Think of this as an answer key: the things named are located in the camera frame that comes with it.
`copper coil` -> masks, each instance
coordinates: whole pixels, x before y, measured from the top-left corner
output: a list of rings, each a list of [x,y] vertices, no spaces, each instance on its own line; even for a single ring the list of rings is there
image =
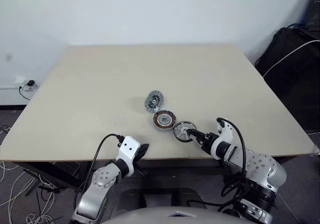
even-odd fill
[[[167,124],[162,124],[162,123],[159,123],[159,118],[162,116],[162,115],[166,115],[168,116],[168,118],[170,119],[170,122]],[[153,122],[154,124],[156,125],[156,127],[160,128],[161,130],[170,130],[174,127],[175,125],[175,122],[176,122],[176,117],[175,115],[171,112],[171,111],[168,111],[168,110],[161,110],[159,111],[158,113],[156,113],[153,117]]]

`white cable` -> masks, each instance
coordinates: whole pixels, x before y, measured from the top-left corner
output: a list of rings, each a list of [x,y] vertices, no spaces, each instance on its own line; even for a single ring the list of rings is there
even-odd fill
[[[280,194],[278,193],[278,196],[280,197],[280,199],[283,201],[283,203],[286,205],[286,207],[289,209],[289,211],[291,212],[291,214],[295,217],[295,219],[297,220],[297,222],[299,224],[301,224],[301,222],[299,221],[299,219],[296,217],[296,215],[294,214],[294,212],[290,209],[290,207],[287,205],[287,203],[284,201],[284,199],[282,198],[282,196],[280,196]]]
[[[77,162],[77,161],[75,161],[76,163],[78,163],[78,168],[75,170],[75,172],[73,173],[73,175],[80,169],[80,166],[81,166],[81,164],[79,163],[79,162]]]
[[[267,73],[269,73],[270,70],[272,70],[277,64],[279,64],[282,60],[284,60],[286,57],[288,57],[289,55],[293,54],[295,51],[301,49],[303,46],[306,46],[310,43],[313,43],[313,42],[320,42],[320,40],[312,40],[312,41],[309,41],[307,43],[304,43],[303,45],[301,45],[300,47],[296,48],[295,50],[291,51],[289,54],[287,54],[286,56],[284,56],[282,59],[280,59],[278,62],[276,62],[274,65],[271,66],[270,69],[268,69],[267,72],[265,72],[265,74],[262,76],[263,78],[267,75]]]
[[[55,185],[53,185],[51,182],[44,182],[41,178],[40,175],[39,176],[39,180],[41,181],[42,184],[49,186],[50,188],[55,188]],[[51,207],[53,206],[54,203],[54,197],[55,194],[53,192],[50,193],[48,200],[46,201],[46,204],[44,205],[40,216],[36,217],[36,215],[34,214],[29,214],[25,217],[25,222],[26,224],[41,224],[44,222],[49,222],[50,224],[54,224],[54,221],[52,219],[51,216],[47,215],[47,213],[50,211]]]
[[[5,205],[5,204],[7,204],[9,201],[15,199],[17,196],[19,196],[21,193],[23,193],[23,192],[32,184],[33,181],[34,181],[34,178],[31,178],[31,179],[22,187],[22,189],[19,191],[19,193],[18,193],[15,197],[13,197],[13,198],[11,198],[10,200],[7,200],[6,202],[0,204],[0,206],[3,206],[3,205]]]
[[[0,162],[0,166],[1,166],[1,168],[3,168],[3,170],[4,170],[4,171],[2,172],[2,177],[1,177],[1,180],[0,180],[0,182],[1,182],[1,181],[4,180],[4,176],[5,176],[5,175],[4,175],[4,174],[5,174],[5,164],[4,164],[3,161]]]
[[[314,132],[314,133],[310,133],[310,134],[307,134],[307,135],[314,135],[314,134],[320,134],[320,132]]]
[[[5,129],[5,130],[10,130],[10,129],[11,129],[11,127],[8,128],[8,129]],[[4,131],[1,131],[1,132],[0,132],[0,135],[1,135],[2,133],[4,133]]]
[[[23,176],[25,174],[25,172],[23,172],[21,175],[19,175],[18,176],[18,178],[17,179],[15,179],[15,181],[13,182],[13,184],[12,184],[12,187],[11,187],[11,192],[10,192],[10,197],[9,197],[9,204],[8,204],[8,216],[9,216],[9,224],[13,224],[12,223],[12,220],[11,220],[11,210],[12,210],[12,206],[13,206],[13,203],[15,202],[15,200],[16,200],[16,198],[22,193],[21,191],[18,193],[18,195],[16,195],[14,198],[12,198],[12,192],[13,192],[13,187],[14,187],[14,185],[15,185],[15,183],[19,180],[19,178],[21,177],[21,176]],[[34,178],[32,178],[32,179],[30,179],[28,182],[30,182],[29,184],[28,184],[28,186],[29,185],[31,185],[32,184],[32,182],[34,181]]]
[[[19,167],[19,165],[16,165],[14,168],[6,168],[3,161],[0,161],[0,163],[3,163],[3,166],[0,165],[3,170],[14,170]]]

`pulley wheel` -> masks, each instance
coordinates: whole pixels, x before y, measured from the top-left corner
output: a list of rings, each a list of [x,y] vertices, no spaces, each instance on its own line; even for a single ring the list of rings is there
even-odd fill
[[[181,121],[177,123],[173,129],[173,133],[178,141],[181,142],[190,142],[192,139],[188,136],[187,130],[194,129],[196,130],[196,126],[189,121]]]

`black cable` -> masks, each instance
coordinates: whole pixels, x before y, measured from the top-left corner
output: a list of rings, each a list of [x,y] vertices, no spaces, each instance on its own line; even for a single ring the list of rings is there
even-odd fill
[[[288,27],[285,28],[285,30],[283,31],[283,35],[276,41],[274,42],[273,45],[269,46],[266,51],[255,61],[254,66],[257,66],[259,60],[266,54],[268,53],[277,43],[279,43],[280,40],[282,40],[287,34],[289,34],[292,30],[294,30],[295,28],[298,28],[300,26],[303,26],[301,24],[291,24]]]
[[[26,96],[24,96],[23,94],[21,94],[21,89],[24,89],[24,87],[25,87],[26,85],[24,85],[23,87],[21,87],[21,86],[19,86],[19,94],[22,96],[22,97],[24,97],[25,99],[27,99],[27,100],[30,100],[30,99],[28,99]]]
[[[35,191],[35,193],[36,193],[36,200],[37,200],[37,202],[38,202],[38,208],[39,208],[39,218],[41,218],[41,208],[40,208],[40,202],[39,202],[39,195],[38,195],[38,191]]]
[[[77,201],[76,201],[76,200],[77,200],[79,191],[80,191],[81,187],[84,185],[84,183],[85,183],[85,182],[82,182],[82,183],[81,183],[81,185],[78,187],[78,189],[77,189],[77,191],[75,192],[75,195],[74,195],[74,197],[73,197],[73,198],[74,198],[74,199],[73,199],[73,200],[74,200],[74,201],[73,201],[73,202],[74,202],[74,204],[73,204],[73,209],[74,209],[74,210],[76,209],[76,206],[77,206],[77,204],[76,204]]]
[[[233,128],[235,129],[235,131],[237,132],[237,134],[238,134],[238,136],[239,136],[239,139],[240,139],[240,142],[241,142],[241,147],[242,147],[242,173],[241,173],[241,179],[242,180],[244,180],[245,179],[245,170],[246,170],[246,157],[247,157],[247,153],[246,153],[246,145],[245,145],[245,141],[244,141],[244,139],[243,139],[243,137],[242,137],[242,135],[241,135],[241,133],[240,133],[240,131],[239,131],[239,129],[231,122],[231,121],[229,121],[229,120],[227,120],[227,119],[224,119],[224,118],[217,118],[216,119],[218,122],[219,121],[221,121],[221,120],[223,120],[224,122],[226,122],[226,123],[229,123],[230,125],[232,125],[233,126]]]
[[[212,203],[212,202],[206,202],[206,201],[202,201],[202,200],[187,200],[187,206],[190,206],[190,202],[194,202],[194,203],[200,203],[200,204],[205,204],[205,205],[212,205],[212,206],[222,206],[223,204],[216,204],[216,203]]]
[[[109,138],[110,136],[115,136],[115,137],[117,137],[117,138],[120,138],[119,135],[109,134],[109,135],[105,136],[105,137],[102,139],[102,141],[100,142],[100,144],[99,144],[99,146],[98,146],[98,148],[97,148],[97,151],[95,152],[95,155],[94,155],[94,158],[93,158],[93,160],[92,160],[92,162],[91,162],[91,166],[90,166],[90,168],[89,168],[88,174],[86,175],[86,178],[85,178],[85,181],[84,181],[84,185],[83,185],[83,188],[82,188],[82,190],[81,190],[82,194],[84,193],[84,191],[85,191],[85,189],[86,189],[86,185],[87,185],[87,182],[88,182],[88,179],[89,179],[89,176],[90,176],[92,167],[94,166],[94,163],[95,163],[95,161],[96,161],[96,159],[97,159],[97,156],[98,156],[98,154],[99,154],[99,151],[100,151],[100,149],[101,149],[101,146],[102,146],[102,144],[104,143],[104,141],[105,141],[107,138]],[[78,195],[78,193],[79,193],[79,191],[80,191],[80,189],[81,189],[81,186],[82,186],[82,185],[79,186],[76,195]],[[74,201],[73,201],[73,202],[74,202],[73,208],[75,209],[75,208],[76,208],[76,202],[77,202],[77,201],[76,201],[76,200],[77,200],[76,197],[75,197],[73,200],[74,200]]]
[[[235,175],[231,181],[229,181],[225,187],[223,188],[223,190],[221,191],[221,196],[226,196],[228,195],[231,191],[233,191],[234,189],[237,188],[237,191],[235,193],[235,195],[233,196],[233,198],[223,204],[218,204],[218,203],[212,203],[212,202],[205,202],[205,201],[199,201],[199,200],[188,200],[187,201],[187,205],[190,206],[190,202],[195,202],[195,203],[201,203],[201,204],[205,204],[205,205],[212,205],[212,206],[219,206],[219,209],[218,211],[222,211],[223,208],[225,208],[226,206],[234,203],[235,201],[238,201],[240,200],[246,193],[247,193],[247,181],[246,181],[246,178],[245,178],[245,170],[246,170],[246,157],[247,157],[247,153],[246,153],[246,145],[245,145],[245,141],[239,131],[239,129],[229,120],[227,119],[224,119],[224,118],[217,118],[216,119],[218,122],[222,123],[222,121],[230,124],[234,129],[235,131],[237,132],[238,136],[239,136],[239,139],[240,139],[240,142],[241,142],[241,147],[242,147],[242,171],[241,171],[241,176],[239,175]]]

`table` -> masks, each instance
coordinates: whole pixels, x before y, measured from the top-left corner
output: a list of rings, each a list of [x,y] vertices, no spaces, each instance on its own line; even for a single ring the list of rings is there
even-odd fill
[[[0,159],[91,160],[109,133],[149,143],[145,159],[211,158],[196,142],[156,130],[144,108],[152,90],[163,93],[162,109],[177,122],[202,132],[215,133],[216,118],[228,118],[255,152],[319,152],[233,45],[72,46],[3,141]],[[98,159],[114,159],[117,148],[116,140],[106,141]]]

